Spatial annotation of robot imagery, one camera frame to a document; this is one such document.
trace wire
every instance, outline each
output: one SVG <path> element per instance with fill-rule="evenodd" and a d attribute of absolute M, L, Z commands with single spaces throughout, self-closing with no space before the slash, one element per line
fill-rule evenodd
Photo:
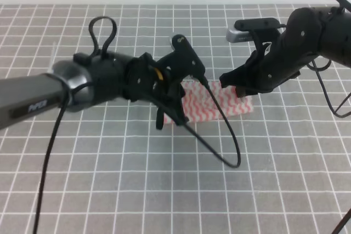
<path fill-rule="evenodd" d="M 330 99 L 329 99 L 328 93 L 327 93 L 327 91 L 325 89 L 325 85 L 323 83 L 323 80 L 320 77 L 319 72 L 327 70 L 330 67 L 330 65 L 331 65 L 331 60 L 329 60 L 328 63 L 325 66 L 320 67 L 320 68 L 317 67 L 316 62 L 314 60 L 312 61 L 312 64 L 313 64 L 313 67 L 310 66 L 309 64 L 307 64 L 307 67 L 310 70 L 313 70 L 316 73 L 318 81 L 319 81 L 319 83 L 320 83 L 320 85 L 322 87 L 322 90 L 323 90 L 323 93 L 324 93 L 324 97 L 325 97 L 325 100 L 327 101 L 327 104 L 329 106 L 330 111 L 338 118 L 346 118 L 346 117 L 350 116 L 351 115 L 351 111 L 348 112 L 348 113 L 345 113 L 344 115 L 339 115 L 337 113 L 337 111 L 351 97 L 351 93 L 349 93 L 349 95 L 346 96 L 346 98 L 341 102 L 341 104 L 338 106 L 338 108 L 336 108 L 336 110 L 334 110 L 334 108 L 332 107 L 332 105 L 330 103 Z M 348 213 L 346 213 L 346 215 L 342 218 L 342 220 L 339 222 L 339 224 L 335 227 L 335 229 L 333 230 L 332 234 L 339 234 L 341 232 L 341 230 L 344 228 L 344 226 L 346 225 L 346 223 L 349 221 L 350 218 L 351 218 L 351 209 L 348 211 Z"/>
<path fill-rule="evenodd" d="M 347 221 L 349 221 L 350 218 L 351 218 L 351 208 L 348 211 L 348 213 L 346 213 L 346 215 L 342 218 L 339 224 L 335 227 L 335 229 L 331 234 L 339 234 L 340 231 L 345 227 Z"/>
<path fill-rule="evenodd" d="M 320 68 L 311 66 L 311 65 L 309 65 L 309 64 L 307 64 L 306 66 L 307 66 L 307 68 L 309 68 L 309 69 L 312 70 L 312 71 L 321 72 L 321 71 L 327 70 L 327 69 L 330 67 L 330 65 L 331 65 L 331 60 L 329 60 L 325 66 L 320 67 Z"/>
<path fill-rule="evenodd" d="M 226 164 L 228 167 L 231 168 L 238 168 L 240 166 L 241 163 L 241 155 L 240 155 L 240 149 L 239 149 L 239 144 L 237 143 L 237 139 L 235 137 L 235 134 L 233 132 L 233 129 L 231 128 L 228 119 L 226 118 L 225 114 L 223 113 L 222 109 L 220 108 L 216 98 L 214 97 L 213 93 L 211 92 L 210 88 L 208 85 L 204 85 L 205 88 L 209 91 L 210 96 L 212 98 L 212 100 L 214 101 L 215 105 L 218 107 L 218 110 L 220 112 L 220 114 L 223 116 L 225 123 L 227 124 L 229 131 L 231 133 L 231 136 L 233 137 L 234 143 L 235 143 L 235 148 L 236 148 L 236 154 L 237 154 L 237 164 L 232 164 L 229 161 L 227 161 L 224 157 L 222 157 L 211 145 L 209 145 L 208 142 L 206 142 L 196 131 L 194 131 L 192 129 L 192 127 L 190 127 L 187 123 L 183 122 L 182 120 L 180 120 L 177 115 L 175 115 L 166 105 L 164 105 L 162 102 L 156 100 L 155 98 L 153 98 L 152 96 L 150 96 L 149 94 L 139 90 L 139 89 L 135 89 L 134 87 L 130 87 L 128 85 L 125 84 L 118 84 L 118 86 L 120 86 L 122 89 L 127 90 L 129 92 L 133 91 L 135 93 L 135 90 L 138 91 L 138 93 L 140 93 L 146 100 L 150 101 L 151 103 L 153 103 L 154 105 L 156 105 L 157 107 L 161 108 L 161 110 L 166 113 L 168 116 L 170 116 L 171 119 L 173 119 L 176 123 L 180 123 L 182 126 L 184 126 L 184 128 L 190 133 L 192 134 L 195 138 L 197 138 L 197 140 L 199 140 L 204 147 L 206 147 L 211 153 L 214 154 L 215 157 L 217 157 L 221 162 L 223 162 L 224 164 Z"/>
<path fill-rule="evenodd" d="M 79 92 L 81 89 L 88 87 L 88 86 L 92 86 L 92 85 L 93 85 L 92 82 L 87 82 L 87 83 L 84 83 L 82 85 L 79 85 L 78 87 L 76 87 L 75 89 L 72 90 L 72 94 L 74 95 L 77 92 Z M 68 107 L 69 101 L 70 101 L 69 96 L 68 96 L 68 94 L 66 94 L 64 99 L 63 99 L 63 103 L 62 103 L 62 107 L 61 107 L 61 110 L 59 112 L 59 115 L 57 116 L 53 131 L 51 133 L 50 141 L 48 144 L 48 149 L 47 149 L 46 154 L 45 154 L 42 175 L 41 175 L 40 184 L 39 184 L 38 202 L 37 202 L 37 208 L 36 208 L 36 212 L 35 212 L 33 234 L 37 234 L 38 227 L 39 227 L 39 218 L 40 218 L 40 211 L 41 211 L 42 201 L 43 201 L 43 192 L 44 192 L 46 171 L 48 169 L 50 154 L 51 154 L 51 151 L 52 151 L 53 146 L 54 146 L 55 138 L 56 138 L 57 132 L 59 130 L 59 126 L 60 126 L 62 117 L 63 117 L 63 115 Z"/>
<path fill-rule="evenodd" d="M 227 127 L 228 127 L 228 129 L 229 129 L 229 132 L 230 132 L 230 134 L 231 134 L 231 137 L 233 138 L 234 145 L 235 145 L 235 149 L 236 149 L 236 155 L 237 155 L 237 162 L 236 162 L 236 164 L 231 164 L 231 163 L 229 163 L 227 160 L 225 160 L 225 159 L 223 159 L 223 158 L 221 158 L 220 160 L 221 160 L 222 162 L 224 162 L 227 166 L 231 167 L 231 168 L 238 168 L 238 167 L 240 166 L 240 164 L 241 164 L 241 154 L 240 154 L 239 144 L 238 144 L 238 142 L 237 142 L 236 136 L 235 136 L 235 134 L 234 134 L 234 132 L 233 132 L 233 129 L 232 129 L 232 127 L 231 127 L 231 125 L 230 125 L 230 123 L 229 123 L 227 117 L 225 116 L 225 114 L 224 114 L 222 108 L 220 107 L 220 105 L 219 105 L 219 103 L 218 103 L 216 97 L 214 97 L 214 95 L 213 95 L 213 93 L 212 93 L 210 87 L 208 86 L 208 84 L 205 84 L 205 88 L 208 90 L 208 92 L 209 92 L 209 94 L 210 94 L 210 96 L 211 96 L 211 98 L 212 98 L 214 104 L 216 105 L 218 111 L 220 112 L 220 115 L 222 115 L 222 117 L 223 117 L 223 119 L 224 119 L 224 122 L 225 122 L 225 124 L 227 125 Z"/>
<path fill-rule="evenodd" d="M 319 68 L 317 67 L 316 62 L 315 62 L 314 60 L 312 61 L 312 64 L 313 64 L 313 67 L 314 67 L 313 71 L 315 71 L 315 73 L 317 74 L 317 78 L 318 78 L 319 83 L 320 83 L 320 85 L 321 85 L 321 87 L 322 87 L 322 90 L 323 90 L 323 93 L 324 93 L 324 97 L 325 97 L 325 100 L 327 101 L 327 104 L 328 104 L 328 106 L 329 106 L 330 111 L 333 113 L 333 115 L 335 115 L 335 116 L 338 117 L 338 118 L 346 118 L 346 117 L 350 116 L 350 115 L 351 115 L 351 111 L 348 112 L 348 113 L 345 113 L 345 114 L 343 114 L 343 115 L 338 114 L 337 111 L 338 111 L 338 110 L 341 108 L 341 106 L 343 106 L 343 105 L 345 104 L 345 102 L 351 97 L 351 93 L 350 93 L 349 95 L 347 95 L 347 97 L 342 101 L 342 103 L 339 105 L 339 107 L 338 107 L 336 110 L 334 110 L 333 106 L 332 106 L 331 103 L 330 103 L 330 99 L 329 99 L 327 90 L 326 90 L 326 88 L 325 88 L 325 86 L 324 86 L 323 80 L 322 80 L 322 78 L 320 77 L 319 70 L 318 70 Z"/>
<path fill-rule="evenodd" d="M 89 87 L 89 86 L 93 86 L 92 82 L 88 82 L 85 84 L 82 84 L 78 87 L 76 87 L 75 89 L 73 89 L 71 92 L 72 94 L 75 94 L 77 92 L 79 92 L 81 89 L 85 88 L 85 87 Z M 118 84 L 118 86 L 120 86 L 122 89 L 127 90 L 129 92 L 133 91 L 135 92 L 135 88 L 125 85 L 125 84 Z M 208 142 L 206 142 L 196 131 L 194 131 L 192 129 L 192 127 L 190 127 L 188 124 L 184 123 L 183 121 L 181 121 L 176 115 L 173 114 L 173 112 L 166 106 L 164 105 L 162 102 L 154 99 L 152 96 L 150 96 L 149 94 L 141 91 L 141 90 L 137 90 L 146 100 L 150 101 L 151 103 L 153 103 L 154 105 L 156 105 L 157 107 L 161 108 L 161 110 L 166 113 L 168 116 L 170 116 L 171 119 L 173 119 L 175 122 L 180 123 L 181 125 L 184 126 L 184 128 L 190 133 L 192 134 L 195 138 L 197 138 L 197 140 L 199 140 L 210 152 L 212 152 L 214 154 L 215 157 L 217 157 L 220 161 L 222 161 L 224 164 L 226 164 L 228 167 L 231 168 L 238 168 L 241 164 L 241 154 L 240 154 L 240 149 L 239 149 L 239 144 L 237 142 L 237 139 L 235 137 L 235 134 L 233 132 L 233 129 L 231 128 L 228 119 L 226 118 L 225 114 L 223 113 L 223 110 L 220 108 L 220 105 L 218 103 L 218 101 L 216 100 L 216 98 L 214 97 L 210 87 L 208 86 L 208 82 L 207 80 L 204 83 L 205 88 L 208 90 L 212 100 L 214 101 L 215 105 L 217 106 L 220 114 L 222 115 L 224 122 L 226 123 L 231 136 L 233 137 L 233 141 L 235 144 L 235 148 L 236 148 L 236 154 L 237 154 L 237 163 L 236 164 L 232 164 L 229 161 L 227 161 L 224 157 L 222 157 L 211 145 L 209 145 Z M 59 112 L 59 115 L 56 119 L 54 128 L 53 128 L 53 132 L 51 134 L 50 137 L 50 141 L 48 144 L 48 149 L 47 152 L 45 154 L 45 158 L 44 158 L 44 163 L 43 163 L 43 169 L 42 169 L 42 175 L 41 175 L 41 181 L 40 181 L 40 185 L 39 185 L 39 192 L 38 192 L 38 202 L 37 202 L 37 208 L 36 208 L 36 214 L 35 214 L 35 220 L 34 220 L 34 226 L 33 226 L 33 234 L 37 234 L 38 231 L 38 226 L 39 226 L 39 217 L 40 217 L 40 211 L 41 211 L 41 205 L 42 205 L 42 199 L 43 199 L 43 191 L 44 191 L 44 184 L 45 184 L 45 178 L 46 178 L 46 172 L 47 172 L 47 168 L 48 168 L 48 163 L 49 163 L 49 158 L 50 158 L 50 154 L 54 145 L 54 141 L 55 141 L 55 137 L 56 134 L 58 132 L 59 126 L 60 126 L 60 122 L 62 120 L 62 117 L 64 115 L 64 112 L 67 109 L 67 106 L 69 104 L 69 96 L 66 95 L 65 99 L 63 101 L 63 105 L 61 107 L 61 110 Z"/>

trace silver metal part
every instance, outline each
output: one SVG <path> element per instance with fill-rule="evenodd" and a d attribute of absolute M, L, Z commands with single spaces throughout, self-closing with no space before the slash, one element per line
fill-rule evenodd
<path fill-rule="evenodd" d="M 59 61 L 53 65 L 52 70 L 53 72 L 51 74 L 63 81 L 68 86 L 69 90 L 73 90 L 91 81 L 89 72 L 73 61 Z M 77 112 L 90 106 L 93 96 L 93 87 L 84 87 L 75 95 L 70 94 L 70 102 L 67 110 Z"/>
<path fill-rule="evenodd" d="M 253 38 L 248 31 L 237 30 L 234 25 L 228 27 L 225 38 L 230 43 L 253 41 Z"/>
<path fill-rule="evenodd" d="M 47 75 L 0 79 L 0 130 L 58 107 L 64 96 L 61 81 Z"/>

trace towel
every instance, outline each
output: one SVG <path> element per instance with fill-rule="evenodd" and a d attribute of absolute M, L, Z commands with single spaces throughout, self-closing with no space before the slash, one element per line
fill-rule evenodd
<path fill-rule="evenodd" d="M 210 94 L 200 82 L 184 81 L 182 86 L 185 90 L 185 97 L 182 98 L 183 109 L 189 122 L 222 118 Z M 251 96 L 238 98 L 234 86 L 223 89 L 218 81 L 210 81 L 209 86 L 227 117 L 253 111 Z M 164 124 L 168 123 L 173 123 L 173 120 L 165 114 Z"/>

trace cloth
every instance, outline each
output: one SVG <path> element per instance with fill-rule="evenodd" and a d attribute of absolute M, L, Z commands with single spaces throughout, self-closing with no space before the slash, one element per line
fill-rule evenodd
<path fill-rule="evenodd" d="M 200 82 L 184 81 L 182 86 L 186 93 L 185 97 L 182 98 L 182 103 L 189 122 L 222 119 L 222 115 L 220 115 L 210 94 Z M 252 98 L 250 96 L 238 98 L 235 87 L 229 86 L 223 89 L 220 82 L 216 81 L 209 82 L 209 86 L 227 117 L 253 111 Z M 173 120 L 165 114 L 164 124 L 167 123 L 173 123 Z"/>

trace gray grid line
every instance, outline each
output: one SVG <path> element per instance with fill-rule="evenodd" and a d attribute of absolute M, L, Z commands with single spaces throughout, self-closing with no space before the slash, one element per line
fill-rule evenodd
<path fill-rule="evenodd" d="M 106 6 L 104 7 L 104 12 L 103 12 L 103 16 L 105 16 L 105 11 L 106 11 Z M 100 35 L 101 35 L 101 31 L 102 31 L 102 25 L 103 25 L 103 21 L 101 21 L 101 25 L 100 25 L 100 31 L 99 31 L 99 36 L 98 36 L 98 43 L 100 40 Z M 103 131 L 104 131 L 104 125 L 105 125 L 105 118 L 106 118 L 106 112 L 107 112 L 107 102 L 104 103 L 105 104 L 105 109 L 104 109 L 104 117 L 103 117 L 103 123 L 101 126 L 101 132 L 100 132 L 100 139 L 99 139 L 99 146 L 98 146 L 98 152 L 97 152 L 97 158 L 95 160 L 95 167 L 94 167 L 94 173 L 93 173 L 93 180 L 92 180 L 92 186 L 90 188 L 90 193 L 89 193 L 89 201 L 88 201 L 88 205 L 87 205 L 87 215 L 84 221 L 84 229 L 83 229 L 83 234 L 86 233 L 87 230 L 87 224 L 88 224 L 88 213 L 90 211 L 90 205 L 92 203 L 92 196 L 93 196 L 93 187 L 94 187 L 94 182 L 95 182 L 95 175 L 96 175 L 96 170 L 98 167 L 98 162 L 99 162 L 99 154 L 100 154 L 100 149 L 101 149 L 101 141 L 102 141 L 102 136 L 103 136 Z"/>
<path fill-rule="evenodd" d="M 59 41 L 58 41 L 58 46 L 61 44 L 61 40 L 62 40 L 63 34 L 64 34 L 64 30 L 62 30 L 62 34 L 61 34 L 60 39 L 59 39 Z M 58 52 L 58 49 L 56 49 L 56 53 L 55 53 L 55 56 L 54 56 L 54 61 L 55 61 L 57 52 Z M 81 114 L 80 114 L 80 121 L 79 121 L 79 123 L 78 123 L 78 129 L 77 129 L 77 133 L 76 133 L 76 136 L 75 136 L 75 143 L 74 143 L 74 146 L 73 146 L 73 152 L 75 151 L 75 148 L 76 148 L 76 145 L 77 145 L 78 134 L 79 134 L 80 127 L 81 127 L 82 118 L 83 118 L 83 111 L 82 111 Z M 69 165 L 68 171 L 71 170 L 72 162 L 73 162 L 73 157 L 74 157 L 74 155 L 71 156 L 70 165 Z M 62 197 L 61 197 L 60 208 L 59 208 L 58 216 L 57 216 L 57 218 L 56 218 L 54 234 L 57 233 L 57 230 L 58 230 L 58 227 L 59 227 L 60 215 L 61 215 L 61 210 L 62 210 L 63 203 L 64 203 L 64 199 L 65 199 L 65 191 L 66 191 L 66 188 L 67 188 L 69 176 L 70 176 L 70 174 L 67 173 L 66 180 L 65 180 L 65 185 L 64 185 L 64 192 L 63 192 Z"/>
<path fill-rule="evenodd" d="M 234 62 L 233 62 L 233 52 L 230 49 L 230 58 L 231 58 L 231 66 L 234 69 Z M 240 122 L 241 122 L 241 129 L 242 129 L 242 137 L 244 139 L 244 148 L 245 148 L 245 153 L 247 153 L 247 144 L 246 144 L 246 138 L 245 138 L 245 130 L 244 130 L 244 123 L 242 121 L 242 116 L 240 115 Z M 257 224 L 257 230 L 258 230 L 258 234 L 261 234 L 261 228 L 259 226 L 259 219 L 258 219 L 258 209 L 257 209 L 257 204 L 256 204 L 256 196 L 255 196 L 255 192 L 253 189 L 253 182 L 252 182 L 252 175 L 251 175 L 251 168 L 250 168 L 250 162 L 248 160 L 248 154 L 246 154 L 246 161 L 247 161 L 247 168 L 248 168 L 248 173 L 249 173 L 249 178 L 250 178 L 250 185 L 251 185 L 251 192 L 252 192 L 252 199 L 253 199 L 253 206 L 254 206 L 254 211 L 255 211 L 255 215 L 256 215 L 256 224 Z"/>
<path fill-rule="evenodd" d="M 156 14 L 155 14 L 155 25 L 156 25 L 156 17 L 157 17 L 157 9 L 156 9 Z M 155 40 L 156 40 L 156 27 L 154 29 L 154 44 L 155 44 Z M 137 29 L 137 36 L 135 37 L 135 49 L 134 49 L 134 55 L 135 55 L 135 51 L 136 51 L 136 45 L 137 45 L 137 39 L 138 39 L 138 29 Z M 155 54 L 155 47 L 153 49 L 152 55 L 154 56 Z M 144 183 L 144 200 L 143 200 L 143 218 L 142 218 L 142 224 L 141 224 L 141 234 L 144 234 L 145 232 L 145 208 L 146 208 L 146 188 L 148 185 L 148 170 L 149 170 L 149 147 L 150 147 L 150 120 L 151 120 L 151 104 L 149 105 L 149 125 L 148 125 L 148 145 L 147 145 L 147 149 L 146 149 L 146 167 L 145 167 L 145 183 Z"/>
<path fill-rule="evenodd" d="M 242 6 L 241 6 L 241 11 L 242 11 L 242 17 L 243 17 L 243 19 L 245 19 L 244 11 L 242 10 Z M 262 116 L 263 116 L 263 120 L 264 120 L 265 131 L 266 131 L 266 134 L 268 135 L 269 133 L 268 133 L 268 128 L 267 128 L 267 122 L 265 120 L 265 114 L 264 114 L 264 110 L 263 110 L 263 107 L 262 107 L 262 98 L 261 98 L 260 94 L 258 94 L 258 98 L 259 98 L 259 101 L 261 103 L 261 109 L 262 109 Z M 268 145 L 269 145 L 269 150 L 270 150 L 270 153 L 271 153 L 271 156 L 272 156 L 272 161 L 273 161 L 273 167 L 274 167 L 276 181 L 278 182 L 278 190 L 279 190 L 280 201 L 281 201 L 281 204 L 282 204 L 282 209 L 283 209 L 283 214 L 284 214 L 284 219 L 285 219 L 285 224 L 286 224 L 286 230 L 287 230 L 287 234 L 290 234 L 290 228 L 289 228 L 289 224 L 288 224 L 288 221 L 287 221 L 284 200 L 283 200 L 283 196 L 282 196 L 282 193 L 281 193 L 281 187 L 280 187 L 280 184 L 279 184 L 279 177 L 278 177 L 278 173 L 277 173 L 277 170 L 276 170 L 276 164 L 275 164 L 275 160 L 274 160 L 274 156 L 273 156 L 273 151 L 272 151 L 270 138 L 268 138 Z"/>
<path fill-rule="evenodd" d="M 283 99 L 282 94 L 281 94 L 280 96 L 281 96 L 281 100 L 282 100 L 283 106 L 284 106 L 285 103 L 284 103 L 284 99 Z M 288 117 L 288 114 L 287 114 L 287 111 L 286 111 L 285 108 L 284 108 L 284 111 L 285 111 L 285 115 L 286 115 L 286 119 L 287 119 L 287 123 L 288 123 L 288 126 L 289 126 L 290 133 L 292 134 L 292 129 L 291 129 L 291 126 L 290 126 L 290 120 L 289 120 L 289 117 Z M 296 143 L 295 143 L 294 138 L 292 139 L 292 141 L 293 141 L 293 144 L 294 144 L 295 151 L 296 151 L 296 153 L 297 153 L 298 151 L 297 151 L 297 148 L 296 148 Z M 303 171 L 299 155 L 297 155 L 297 161 L 298 161 L 298 163 L 299 163 L 300 170 Z M 305 185 L 305 188 L 306 188 L 306 190 L 307 190 L 308 188 L 307 188 L 305 176 L 304 176 L 303 173 L 302 173 L 302 179 L 303 179 L 303 183 L 304 183 L 304 185 Z M 310 198 L 309 193 L 307 193 L 307 197 L 308 197 L 309 206 L 310 206 L 310 208 L 311 208 L 311 211 L 313 212 L 313 206 L 312 206 L 312 202 L 311 202 L 311 198 Z M 314 222 L 314 226 L 315 226 L 316 232 L 317 232 L 317 234 L 319 234 L 319 230 L 318 230 L 318 226 L 317 226 L 317 222 L 316 222 L 316 218 L 315 218 L 314 214 L 313 214 L 313 222 Z"/>
<path fill-rule="evenodd" d="M 27 31 L 28 31 L 28 28 L 26 29 L 26 32 L 25 32 L 25 34 L 23 35 L 23 37 L 22 37 L 22 39 L 21 39 L 21 43 L 20 43 L 20 45 L 18 46 L 18 48 L 17 48 L 17 50 L 16 50 L 16 54 L 15 54 L 15 56 L 14 56 L 14 60 L 12 61 L 12 64 L 11 64 L 11 65 L 13 65 L 13 63 L 14 63 L 14 61 L 15 61 L 15 59 L 16 59 L 16 55 L 18 54 L 18 51 L 19 51 L 19 49 L 20 49 L 21 44 L 23 43 L 23 40 L 24 40 L 24 37 L 25 37 Z M 18 171 L 19 171 L 20 166 L 21 166 L 21 161 L 22 161 L 22 159 L 23 159 L 23 154 L 24 154 L 24 152 L 25 152 L 26 146 L 27 146 L 28 141 L 29 141 L 29 136 L 30 136 L 31 130 L 32 130 L 33 125 L 34 125 L 34 120 L 35 120 L 35 117 L 34 117 L 33 120 L 31 121 L 31 126 L 30 126 L 30 128 L 29 128 L 29 132 L 28 132 L 27 137 L 26 137 L 25 145 L 24 145 L 24 147 L 23 147 L 23 150 L 22 150 L 22 153 L 21 153 L 21 156 L 20 156 L 20 160 L 19 160 L 18 165 L 17 165 L 17 169 L 16 169 L 16 172 L 15 172 L 15 175 L 14 175 L 13 180 L 12 180 L 12 183 L 11 183 L 10 192 L 9 192 L 9 194 L 7 195 L 7 198 L 6 198 L 6 201 L 5 201 L 5 205 L 4 205 L 4 208 L 3 208 L 3 211 L 2 211 L 1 217 L 0 217 L 0 225 L 2 224 L 5 211 L 7 210 L 7 206 L 8 206 L 9 201 L 10 201 L 10 196 L 11 196 L 10 193 L 11 193 L 11 191 L 12 191 L 14 185 L 15 185 L 15 181 L 16 181 L 16 178 L 17 178 L 17 174 L 18 174 Z"/>
<path fill-rule="evenodd" d="M 53 6 L 52 9 L 51 9 L 51 12 L 50 12 L 50 16 L 49 16 L 49 17 L 51 17 L 53 11 L 54 11 L 54 6 Z M 40 39 L 39 46 L 41 45 L 42 41 L 43 41 L 43 36 L 42 36 L 41 39 Z M 30 71 L 31 71 L 31 69 L 32 69 L 32 67 L 33 67 L 35 57 L 36 57 L 36 55 L 38 54 L 39 46 L 37 47 L 36 53 L 35 53 L 35 55 L 34 55 L 33 61 L 32 61 L 31 66 L 30 66 L 30 70 L 28 71 L 28 75 L 30 74 Z M 33 203 L 32 203 L 32 208 L 31 208 L 31 211 L 32 211 L 32 212 L 34 211 L 37 198 L 38 198 L 38 194 L 36 193 L 36 194 L 34 195 L 34 199 L 33 199 Z M 30 221 L 31 221 L 31 216 L 28 217 L 28 221 L 27 221 L 27 226 L 26 226 L 25 233 L 27 233 L 27 231 L 28 231 L 28 229 L 29 229 Z"/>
<path fill-rule="evenodd" d="M 120 28 L 118 28 L 118 32 L 117 32 L 117 40 L 120 36 Z M 118 202 L 119 202 L 119 198 L 120 198 L 120 189 L 121 189 L 121 180 L 122 180 L 122 167 L 123 167 L 123 158 L 124 158 L 124 152 L 126 149 L 126 135 L 127 135 L 127 124 L 128 124 L 128 116 L 129 116 L 129 111 L 130 111 L 130 102 L 128 101 L 128 107 L 127 107 L 127 115 L 126 115 L 126 127 L 124 130 L 124 139 L 123 139 L 123 149 L 122 149 L 122 158 L 121 158 L 121 167 L 120 167 L 120 173 L 119 173 L 119 178 L 118 178 L 118 192 L 117 192 L 117 197 L 116 197 L 116 207 L 115 207 L 115 215 L 114 215 L 114 225 L 112 226 L 112 234 L 115 234 L 116 231 L 116 220 L 117 220 L 117 212 L 118 212 Z"/>

